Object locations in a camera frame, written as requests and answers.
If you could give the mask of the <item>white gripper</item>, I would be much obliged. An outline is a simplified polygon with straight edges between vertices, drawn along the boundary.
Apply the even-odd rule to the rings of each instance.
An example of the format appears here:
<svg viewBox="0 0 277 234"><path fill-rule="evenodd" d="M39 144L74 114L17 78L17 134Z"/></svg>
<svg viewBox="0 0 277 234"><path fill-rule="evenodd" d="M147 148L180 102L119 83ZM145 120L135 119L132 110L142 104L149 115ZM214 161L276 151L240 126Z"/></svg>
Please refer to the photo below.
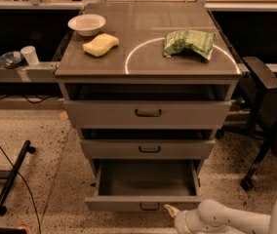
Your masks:
<svg viewBox="0 0 277 234"><path fill-rule="evenodd" d="M198 212L196 210L179 211L169 204L166 204L164 208L175 219L175 228L178 234L197 234Z"/></svg>

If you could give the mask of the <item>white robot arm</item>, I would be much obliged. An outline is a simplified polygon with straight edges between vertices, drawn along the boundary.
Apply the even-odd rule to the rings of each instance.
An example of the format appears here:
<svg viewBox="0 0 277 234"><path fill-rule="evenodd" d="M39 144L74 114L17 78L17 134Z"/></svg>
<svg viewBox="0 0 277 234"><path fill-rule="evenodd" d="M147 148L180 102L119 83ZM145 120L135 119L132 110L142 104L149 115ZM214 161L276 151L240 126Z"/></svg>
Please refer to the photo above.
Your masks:
<svg viewBox="0 0 277 234"><path fill-rule="evenodd" d="M225 233L229 229L244 234L277 234L277 201L271 215L228 208L211 199L190 211L180 211L171 205L165 208L175 220L178 234Z"/></svg>

